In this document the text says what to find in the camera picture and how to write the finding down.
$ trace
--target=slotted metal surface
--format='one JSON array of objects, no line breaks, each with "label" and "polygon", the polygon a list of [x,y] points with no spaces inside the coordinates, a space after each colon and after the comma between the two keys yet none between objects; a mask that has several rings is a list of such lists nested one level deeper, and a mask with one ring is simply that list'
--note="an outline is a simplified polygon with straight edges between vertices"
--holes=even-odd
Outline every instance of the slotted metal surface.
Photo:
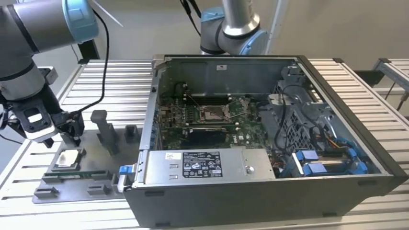
[{"label": "slotted metal surface", "polygon": [[389,59],[392,64],[409,75],[409,59]]},{"label": "slotted metal surface", "polygon": [[[311,60],[324,78],[347,101],[384,148],[409,173],[409,125],[403,116],[385,104],[349,67],[332,59]],[[103,61],[92,61],[79,68],[59,95],[63,108],[73,110],[97,99],[101,89]],[[111,61],[107,96],[92,109],[107,109],[108,120],[116,127],[143,124],[145,102],[151,86],[151,61]],[[96,129],[85,111],[85,128]],[[0,175],[0,225],[32,226],[41,229],[139,229],[124,199],[35,205],[32,193],[41,175],[51,164],[61,139],[51,149],[25,141],[8,168]],[[185,228],[212,229],[407,229],[409,227],[409,183],[397,187],[387,196],[367,199],[341,218],[305,219],[227,226]]]}]

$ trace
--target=barcode sticker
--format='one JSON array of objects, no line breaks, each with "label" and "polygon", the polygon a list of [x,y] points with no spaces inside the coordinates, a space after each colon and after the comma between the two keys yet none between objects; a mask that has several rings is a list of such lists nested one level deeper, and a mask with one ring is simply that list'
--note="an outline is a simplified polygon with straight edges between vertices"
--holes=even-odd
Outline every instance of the barcode sticker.
[{"label": "barcode sticker", "polygon": [[167,152],[165,160],[180,160],[181,159],[181,152]]},{"label": "barcode sticker", "polygon": [[216,70],[227,70],[228,66],[227,65],[217,65]]}]

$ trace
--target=green circuit board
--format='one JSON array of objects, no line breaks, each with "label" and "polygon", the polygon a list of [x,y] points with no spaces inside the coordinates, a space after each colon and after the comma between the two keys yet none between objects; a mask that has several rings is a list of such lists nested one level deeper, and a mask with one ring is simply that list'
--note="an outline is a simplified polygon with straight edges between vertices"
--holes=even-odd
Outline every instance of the green circuit board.
[{"label": "green circuit board", "polygon": [[[231,97],[228,104],[187,105],[176,102],[161,108],[161,136],[165,150],[235,148],[259,149],[269,146],[267,132],[256,111],[256,102]],[[225,130],[223,143],[187,145],[196,128]]]}]

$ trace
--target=power supply label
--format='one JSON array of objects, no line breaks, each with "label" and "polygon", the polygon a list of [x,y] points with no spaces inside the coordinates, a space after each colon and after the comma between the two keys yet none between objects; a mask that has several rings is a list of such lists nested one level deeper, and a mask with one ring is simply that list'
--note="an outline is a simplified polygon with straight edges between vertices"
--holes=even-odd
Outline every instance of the power supply label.
[{"label": "power supply label", "polygon": [[223,177],[220,152],[184,152],[184,177]]}]

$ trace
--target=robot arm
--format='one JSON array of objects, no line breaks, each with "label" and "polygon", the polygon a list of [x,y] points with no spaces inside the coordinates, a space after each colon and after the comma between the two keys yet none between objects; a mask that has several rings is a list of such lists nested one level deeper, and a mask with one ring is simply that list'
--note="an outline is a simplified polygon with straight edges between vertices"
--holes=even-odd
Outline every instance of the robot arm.
[{"label": "robot arm", "polygon": [[252,0],[223,0],[223,7],[203,12],[201,54],[263,55],[267,44]]},{"label": "robot arm", "polygon": [[25,138],[51,147],[51,137],[63,133],[63,138],[79,145],[84,131],[81,114],[61,110],[32,56],[97,36],[87,0],[43,0],[0,6],[0,28],[3,124],[7,112],[12,111]]},{"label": "robot arm", "polygon": [[[0,130],[11,125],[25,138],[52,146],[61,133],[76,146],[84,131],[81,110],[61,110],[32,56],[83,43],[97,36],[95,13],[87,0],[39,0],[0,7]],[[223,0],[223,8],[205,10],[201,19],[203,54],[259,55],[268,33],[251,0]],[[8,120],[8,111],[16,119]]]}]

